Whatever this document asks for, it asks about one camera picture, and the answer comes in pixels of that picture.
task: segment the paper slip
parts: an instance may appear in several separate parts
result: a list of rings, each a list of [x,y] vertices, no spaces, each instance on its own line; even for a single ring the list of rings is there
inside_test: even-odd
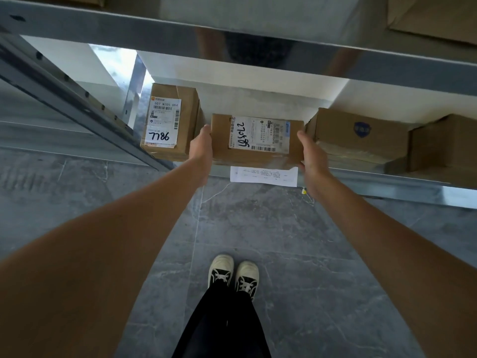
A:
[[[298,167],[286,169],[266,169],[250,167],[230,167],[230,182],[267,183],[269,185],[296,187]]]

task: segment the right hand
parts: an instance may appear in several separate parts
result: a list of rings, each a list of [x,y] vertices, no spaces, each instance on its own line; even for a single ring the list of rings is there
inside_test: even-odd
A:
[[[305,174],[308,193],[314,199],[318,199],[320,182],[329,177],[333,178],[328,168],[328,155],[305,132],[299,131],[297,136],[303,145],[303,155],[305,156],[305,163],[300,163],[298,167]]]

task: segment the metal shelving rack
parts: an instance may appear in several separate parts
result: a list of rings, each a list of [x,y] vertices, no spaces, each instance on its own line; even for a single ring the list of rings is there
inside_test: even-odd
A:
[[[141,114],[146,113],[143,110],[144,99],[149,99],[150,92],[150,85],[144,82],[146,68],[139,56],[129,83],[123,114],[114,115],[19,35],[232,63],[250,61],[226,53],[227,42],[249,35],[262,35],[273,37],[287,50],[286,58],[278,63],[264,63],[261,65],[264,67],[326,75],[327,71],[318,67],[314,60],[325,58],[331,61],[337,53],[352,54],[360,50],[374,65],[393,67],[393,73],[354,68],[346,71],[345,75],[336,76],[477,95],[477,49],[387,30],[383,0],[358,0],[348,14],[343,12],[338,17],[343,19],[341,32],[331,33],[331,36],[323,30],[300,34],[303,28],[298,22],[299,14],[288,22],[291,26],[295,23],[296,29],[278,32],[273,13],[265,15],[266,20],[261,24],[248,22],[250,20],[245,14],[242,15],[242,23],[234,23],[229,17],[212,17],[217,10],[211,10],[209,14],[206,11],[195,13],[195,19],[188,21],[186,19],[192,13],[174,14],[171,11],[184,0],[154,0],[152,4],[149,1],[111,0],[106,9],[99,10],[81,5],[51,5],[35,0],[0,0],[0,77],[32,97],[34,115],[39,116],[32,118],[33,113],[28,109],[32,106],[15,107],[10,100],[8,107],[20,113],[21,118],[14,121],[0,117],[0,146],[144,164],[162,171],[174,167],[172,162],[156,160],[140,149],[138,133],[141,129],[131,128],[134,127],[131,118],[140,121]],[[374,18],[374,22],[366,21],[369,18]],[[264,29],[263,25],[272,26]],[[359,32],[349,32],[353,28]],[[204,33],[220,35],[225,42],[216,43],[212,47],[214,53],[204,54],[198,42],[198,35]],[[150,35],[160,35],[161,42],[150,42]],[[456,83],[449,79],[449,75],[456,74],[465,76],[465,80]],[[136,114],[127,115],[126,112],[134,108],[137,109],[137,118]],[[229,171],[225,166],[214,166],[212,174],[228,177]],[[343,169],[333,172],[362,195],[477,208],[477,191],[474,190]]]

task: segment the black and white sneaker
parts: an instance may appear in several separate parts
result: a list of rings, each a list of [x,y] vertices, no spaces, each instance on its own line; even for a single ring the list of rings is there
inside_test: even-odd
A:
[[[234,259],[230,255],[220,254],[215,257],[209,269],[208,286],[217,281],[224,281],[227,286],[230,285],[234,273]]]
[[[235,291],[244,291],[253,297],[259,287],[259,268],[251,261],[243,261],[237,268],[237,275],[235,276]]]

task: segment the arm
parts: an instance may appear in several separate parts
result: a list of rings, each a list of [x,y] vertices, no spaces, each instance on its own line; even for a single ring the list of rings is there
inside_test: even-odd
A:
[[[359,253],[429,358],[475,357],[477,270],[368,204],[333,177],[305,133],[309,193]]]
[[[180,167],[2,261],[0,355],[111,356],[154,260],[211,164],[205,126]]]

